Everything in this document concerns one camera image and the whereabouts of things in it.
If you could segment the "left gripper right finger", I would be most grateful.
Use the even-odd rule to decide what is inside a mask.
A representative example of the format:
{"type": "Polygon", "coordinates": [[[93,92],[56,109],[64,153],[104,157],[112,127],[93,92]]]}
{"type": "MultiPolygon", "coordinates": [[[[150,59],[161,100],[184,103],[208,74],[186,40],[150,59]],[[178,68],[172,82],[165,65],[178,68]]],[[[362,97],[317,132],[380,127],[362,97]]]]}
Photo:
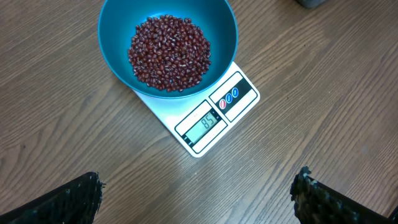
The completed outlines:
{"type": "Polygon", "coordinates": [[[397,209],[389,217],[351,200],[310,177],[307,166],[290,188],[294,214],[301,224],[397,224],[397,209]]]}

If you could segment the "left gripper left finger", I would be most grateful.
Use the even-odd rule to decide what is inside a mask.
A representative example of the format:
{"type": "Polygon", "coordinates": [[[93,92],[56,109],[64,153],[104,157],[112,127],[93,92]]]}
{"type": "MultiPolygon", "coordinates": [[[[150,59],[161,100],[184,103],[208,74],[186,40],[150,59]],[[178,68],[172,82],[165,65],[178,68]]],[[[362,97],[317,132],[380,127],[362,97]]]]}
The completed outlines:
{"type": "Polygon", "coordinates": [[[92,224],[103,199],[98,173],[76,179],[1,215],[2,224],[92,224]]]}

